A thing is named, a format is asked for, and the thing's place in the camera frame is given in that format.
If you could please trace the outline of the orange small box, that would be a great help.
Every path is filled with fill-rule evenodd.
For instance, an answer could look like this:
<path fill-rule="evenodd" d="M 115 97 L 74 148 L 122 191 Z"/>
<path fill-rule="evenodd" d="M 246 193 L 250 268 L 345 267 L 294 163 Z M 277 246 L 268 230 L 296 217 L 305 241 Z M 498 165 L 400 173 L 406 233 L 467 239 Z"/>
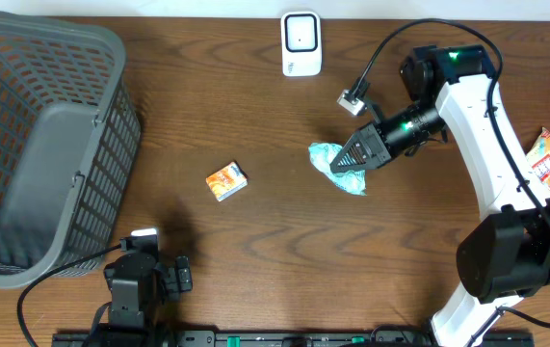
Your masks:
<path fill-rule="evenodd" d="M 206 184 L 217 201 L 223 201 L 248 185 L 248 179 L 233 161 L 209 175 Z"/>

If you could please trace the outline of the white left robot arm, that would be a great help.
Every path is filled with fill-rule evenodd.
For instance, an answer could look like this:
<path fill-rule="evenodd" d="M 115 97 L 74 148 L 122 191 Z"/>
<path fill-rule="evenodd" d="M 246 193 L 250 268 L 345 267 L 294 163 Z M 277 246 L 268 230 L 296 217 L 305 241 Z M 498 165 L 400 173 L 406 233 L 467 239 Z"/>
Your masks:
<path fill-rule="evenodd" d="M 167 302 L 193 289 L 189 258 L 179 256 L 171 267 L 148 253 L 125 254 L 104 269 L 112 300 L 93 319 L 84 346 L 175 346 L 176 336 L 156 322 L 154 314 Z"/>

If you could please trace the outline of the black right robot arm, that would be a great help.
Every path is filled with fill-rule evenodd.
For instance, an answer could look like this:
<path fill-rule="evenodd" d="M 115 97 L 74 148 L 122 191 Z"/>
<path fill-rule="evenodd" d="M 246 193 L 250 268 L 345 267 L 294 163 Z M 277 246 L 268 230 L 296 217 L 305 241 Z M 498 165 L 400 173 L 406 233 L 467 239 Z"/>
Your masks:
<path fill-rule="evenodd" d="M 362 93 L 341 93 L 347 111 L 373 118 L 329 166 L 373 170 L 428 141 L 456 140 L 481 221 L 458 246 L 459 285 L 430 333 L 439 346 L 477 346 L 502 313 L 550 285 L 550 191 L 513 132 L 482 46 L 416 47 L 400 74 L 411 103 L 390 118 Z"/>

